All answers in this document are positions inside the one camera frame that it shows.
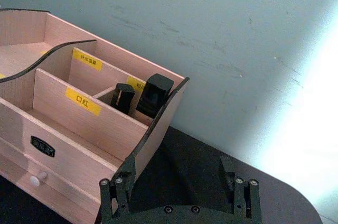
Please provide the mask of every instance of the white drawer knob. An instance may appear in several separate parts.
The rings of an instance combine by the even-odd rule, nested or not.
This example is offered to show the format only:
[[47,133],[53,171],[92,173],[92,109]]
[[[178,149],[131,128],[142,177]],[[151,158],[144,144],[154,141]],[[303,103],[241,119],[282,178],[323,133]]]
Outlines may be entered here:
[[37,176],[31,176],[31,185],[33,186],[39,186],[42,180],[44,180],[47,177],[46,172],[40,172]]

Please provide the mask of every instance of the dark table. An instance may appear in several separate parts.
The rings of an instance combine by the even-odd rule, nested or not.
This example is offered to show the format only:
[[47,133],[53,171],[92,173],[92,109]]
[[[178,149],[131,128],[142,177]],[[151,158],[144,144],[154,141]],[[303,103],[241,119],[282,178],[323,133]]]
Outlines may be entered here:
[[[218,177],[219,157],[228,156],[170,127],[133,189],[131,211],[165,205],[196,204],[223,210],[225,193]],[[314,207],[289,185],[233,159],[236,175],[260,182],[265,224],[322,223]],[[0,223],[69,223],[0,176]]]

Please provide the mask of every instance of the drawer label plate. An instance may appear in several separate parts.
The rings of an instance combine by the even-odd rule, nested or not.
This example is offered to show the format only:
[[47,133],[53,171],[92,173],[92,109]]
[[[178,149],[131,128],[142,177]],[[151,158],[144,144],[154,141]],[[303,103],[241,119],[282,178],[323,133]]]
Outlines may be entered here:
[[50,157],[55,156],[55,149],[49,145],[47,142],[43,141],[42,139],[31,136],[31,144],[40,152],[44,153],[45,155],[48,155]]

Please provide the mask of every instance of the compartment divider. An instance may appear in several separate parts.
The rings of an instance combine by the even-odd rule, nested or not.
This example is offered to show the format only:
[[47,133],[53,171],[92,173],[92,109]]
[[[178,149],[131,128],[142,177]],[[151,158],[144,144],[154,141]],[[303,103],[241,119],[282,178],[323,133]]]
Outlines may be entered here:
[[122,161],[148,129],[41,69],[36,70],[33,109]]
[[116,88],[116,86],[107,88],[104,91],[94,95],[93,97],[96,98],[96,99],[99,99],[100,101],[103,101],[104,103],[106,103],[108,105],[110,105],[115,88]]
[[108,98],[112,96],[112,93],[110,94],[108,91],[108,93],[105,93],[107,95],[102,97],[98,94],[104,93],[104,91],[115,86],[117,83],[132,85],[135,89],[135,95],[130,105],[129,114],[133,117],[137,103],[141,97],[141,86],[144,86],[145,81],[88,52],[74,48],[68,83],[95,96],[95,98],[103,99],[103,102],[108,105],[110,105]]

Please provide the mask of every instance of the yellow sticker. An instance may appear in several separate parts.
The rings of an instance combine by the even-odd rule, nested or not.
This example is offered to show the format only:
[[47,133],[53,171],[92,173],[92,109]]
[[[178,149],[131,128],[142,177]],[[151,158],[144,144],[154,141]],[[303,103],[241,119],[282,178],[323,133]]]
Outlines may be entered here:
[[128,76],[127,84],[131,85],[136,91],[142,92],[146,83],[135,79],[134,77]]
[[76,104],[80,105],[82,108],[85,108],[87,111],[93,113],[94,115],[100,115],[101,107],[95,102],[89,100],[87,97],[81,95],[80,93],[77,93],[75,90],[67,88],[67,90],[65,91],[65,96],[67,96]]
[[85,63],[96,70],[101,71],[102,68],[102,62],[93,58],[91,55],[88,55],[76,48],[73,49],[73,58],[81,61],[82,63]]

